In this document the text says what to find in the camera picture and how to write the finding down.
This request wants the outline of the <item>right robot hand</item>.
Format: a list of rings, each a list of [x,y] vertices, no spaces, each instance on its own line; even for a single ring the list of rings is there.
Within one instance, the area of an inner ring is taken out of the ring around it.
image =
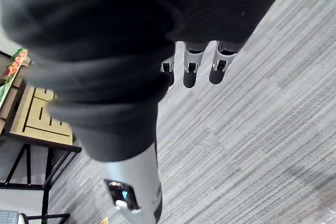
[[[173,84],[175,44],[183,83],[195,84],[209,42],[219,84],[275,0],[1,0],[7,37],[32,52],[29,84],[52,90],[50,115],[71,127],[102,169],[131,223],[162,213],[156,122]]]

